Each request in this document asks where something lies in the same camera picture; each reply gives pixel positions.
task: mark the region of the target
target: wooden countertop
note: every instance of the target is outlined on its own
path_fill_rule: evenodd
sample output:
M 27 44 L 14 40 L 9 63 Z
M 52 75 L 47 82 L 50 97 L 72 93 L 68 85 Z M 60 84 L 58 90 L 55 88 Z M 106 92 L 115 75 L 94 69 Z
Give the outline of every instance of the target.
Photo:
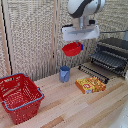
M 36 81 L 45 95 L 37 116 L 14 125 L 0 104 L 0 128 L 108 128 L 128 99 L 128 86 L 116 77 L 105 91 L 82 94 L 75 81 L 87 77 L 75 67 L 66 83 L 59 81 L 59 74 Z

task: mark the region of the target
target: cup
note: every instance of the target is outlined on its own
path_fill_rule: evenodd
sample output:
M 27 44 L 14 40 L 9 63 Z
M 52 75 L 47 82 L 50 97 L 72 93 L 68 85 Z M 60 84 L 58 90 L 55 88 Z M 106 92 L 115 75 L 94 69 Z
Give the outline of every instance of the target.
M 60 74 L 59 74 L 60 81 L 61 82 L 69 81 L 69 76 L 70 76 L 70 68 L 67 66 L 62 66 L 60 68 Z

